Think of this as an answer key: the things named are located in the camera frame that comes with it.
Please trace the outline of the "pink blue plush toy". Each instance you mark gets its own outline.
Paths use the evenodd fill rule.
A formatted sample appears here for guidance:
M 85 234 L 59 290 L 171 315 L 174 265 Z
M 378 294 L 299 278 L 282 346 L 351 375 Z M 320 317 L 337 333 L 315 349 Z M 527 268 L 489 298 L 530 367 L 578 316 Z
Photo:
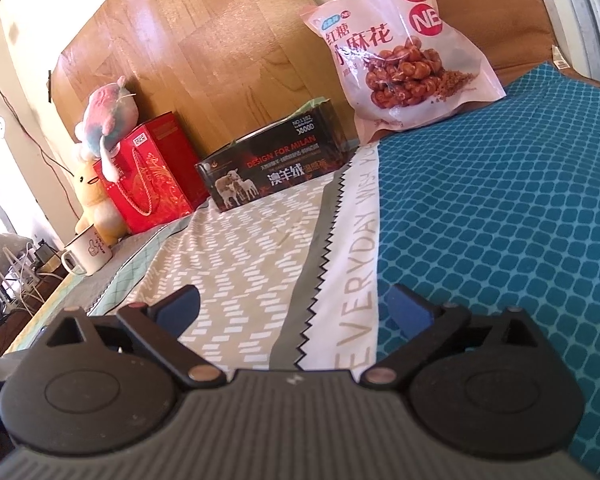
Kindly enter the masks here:
M 125 88 L 125 76 L 97 88 L 88 98 L 82 120 L 74 128 L 78 149 L 84 160 L 98 159 L 109 182 L 120 180 L 114 156 L 120 142 L 136 127 L 138 108 L 135 94 Z

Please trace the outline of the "yellow duck plush toy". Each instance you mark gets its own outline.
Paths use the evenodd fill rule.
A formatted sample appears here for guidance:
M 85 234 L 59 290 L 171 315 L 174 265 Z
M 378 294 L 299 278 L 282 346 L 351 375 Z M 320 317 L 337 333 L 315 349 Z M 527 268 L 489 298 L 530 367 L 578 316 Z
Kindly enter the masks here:
M 80 159 L 74 168 L 74 192 L 83 209 L 76 222 L 76 234 L 94 226 L 108 246 L 114 246 L 129 234 L 129 228 L 109 197 L 94 169 L 94 158 Z

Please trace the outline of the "large pink snack bag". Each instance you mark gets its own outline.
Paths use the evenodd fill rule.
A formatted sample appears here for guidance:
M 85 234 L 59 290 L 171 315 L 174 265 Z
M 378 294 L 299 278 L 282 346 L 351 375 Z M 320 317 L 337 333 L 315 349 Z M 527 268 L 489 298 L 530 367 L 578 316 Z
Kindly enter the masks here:
M 437 0 L 330 0 L 302 18 L 334 58 L 363 144 L 505 96 L 486 56 L 440 18 Z

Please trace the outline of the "brown cushion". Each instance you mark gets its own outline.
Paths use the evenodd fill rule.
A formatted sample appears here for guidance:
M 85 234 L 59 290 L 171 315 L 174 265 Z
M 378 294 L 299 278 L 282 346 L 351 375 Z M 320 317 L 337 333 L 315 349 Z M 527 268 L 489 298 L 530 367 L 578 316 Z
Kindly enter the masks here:
M 446 24 L 465 35 L 485 55 L 507 86 L 548 63 L 559 73 L 600 89 L 562 58 L 543 0 L 437 0 Z

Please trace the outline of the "red gift box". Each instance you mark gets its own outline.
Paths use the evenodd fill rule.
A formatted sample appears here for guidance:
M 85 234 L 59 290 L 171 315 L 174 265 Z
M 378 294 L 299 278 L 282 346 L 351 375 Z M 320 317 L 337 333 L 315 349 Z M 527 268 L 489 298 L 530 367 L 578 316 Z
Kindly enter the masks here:
M 199 157 L 169 112 L 137 126 L 112 158 L 119 180 L 105 178 L 102 163 L 93 167 L 133 234 L 192 214 L 209 198 L 198 174 Z

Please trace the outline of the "wooden headboard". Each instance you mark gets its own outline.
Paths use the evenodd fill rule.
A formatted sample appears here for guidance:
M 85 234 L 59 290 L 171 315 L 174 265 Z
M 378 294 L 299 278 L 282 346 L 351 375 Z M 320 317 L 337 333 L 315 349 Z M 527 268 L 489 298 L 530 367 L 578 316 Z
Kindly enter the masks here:
M 312 4 L 106 0 L 59 55 L 50 78 L 57 113 L 73 129 L 90 94 L 124 78 L 140 118 L 174 112 L 201 155 L 319 96 L 354 139 L 332 56 L 301 19 Z

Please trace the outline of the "white enamel mug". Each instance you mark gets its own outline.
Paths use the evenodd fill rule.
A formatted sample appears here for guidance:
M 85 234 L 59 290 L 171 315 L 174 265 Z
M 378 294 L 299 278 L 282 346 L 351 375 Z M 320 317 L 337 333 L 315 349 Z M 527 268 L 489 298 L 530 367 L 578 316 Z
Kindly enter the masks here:
M 79 233 L 64 249 L 60 260 L 71 275 L 93 275 L 112 259 L 114 254 L 94 226 Z

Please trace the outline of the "black cardboard box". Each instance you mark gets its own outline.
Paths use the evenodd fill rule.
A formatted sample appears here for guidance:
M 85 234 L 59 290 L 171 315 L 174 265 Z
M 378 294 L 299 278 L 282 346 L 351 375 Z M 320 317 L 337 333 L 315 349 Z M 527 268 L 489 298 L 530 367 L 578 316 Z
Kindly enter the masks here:
M 224 145 L 197 171 L 215 205 L 228 211 L 339 169 L 346 147 L 332 102 L 317 98 Z

